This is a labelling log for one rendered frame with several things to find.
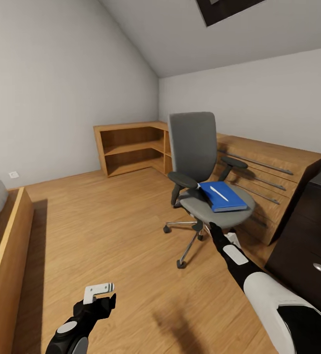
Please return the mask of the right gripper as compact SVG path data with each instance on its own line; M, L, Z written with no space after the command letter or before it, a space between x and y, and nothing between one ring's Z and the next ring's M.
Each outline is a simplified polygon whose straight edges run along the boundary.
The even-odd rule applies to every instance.
M228 240L223 234L221 227L217 226L216 223L210 222L210 233L217 249L220 241Z

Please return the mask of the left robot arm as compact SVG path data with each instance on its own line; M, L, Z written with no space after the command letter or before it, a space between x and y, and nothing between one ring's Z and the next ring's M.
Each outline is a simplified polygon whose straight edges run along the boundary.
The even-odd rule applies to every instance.
M109 318L116 305L116 294L111 298L98 299L96 295L110 293L114 289L114 283L86 287L83 301L74 305L73 317L56 330L45 354L86 354L88 337L96 322Z

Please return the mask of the pen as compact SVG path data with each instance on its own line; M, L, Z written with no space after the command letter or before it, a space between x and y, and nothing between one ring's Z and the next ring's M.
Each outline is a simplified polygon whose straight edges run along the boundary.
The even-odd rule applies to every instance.
M213 187L211 187L210 186L210 188L214 191L214 192L216 192L216 193L218 193L222 198L224 198L226 201L228 201L222 194L220 194L217 190L215 190Z

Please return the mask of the swivel chair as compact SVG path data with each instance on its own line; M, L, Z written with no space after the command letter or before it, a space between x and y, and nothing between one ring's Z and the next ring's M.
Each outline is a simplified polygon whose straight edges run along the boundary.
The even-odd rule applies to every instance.
M163 229L167 233L168 225L180 225L191 226L196 231L182 258L177 261L177 268L183 268L183 260L196 238L202 240L204 231L212 237L210 222L216 223L222 229L231 228L230 233L237 233L234 226L243 223L253 214L256 203L247 191L225 183L247 204L247 208L213 212L198 190L198 183L209 179L217 162L217 129L212 112L168 114L167 125L173 168L167 176L175 183L171 206L174 209L185 209L196 219L193 222L165 222ZM227 163L227 166L218 182L224 182L233 166L248 168L247 163L235 158L222 157L221 161Z

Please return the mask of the folder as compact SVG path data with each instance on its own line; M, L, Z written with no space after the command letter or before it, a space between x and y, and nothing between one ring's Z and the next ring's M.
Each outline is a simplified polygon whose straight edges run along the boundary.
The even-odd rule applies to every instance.
M214 192L210 186L222 194L228 201L222 198L218 193ZM213 212L247 208L247 204L234 191L232 191L225 182L201 182L198 183L198 190L203 195L205 201Z

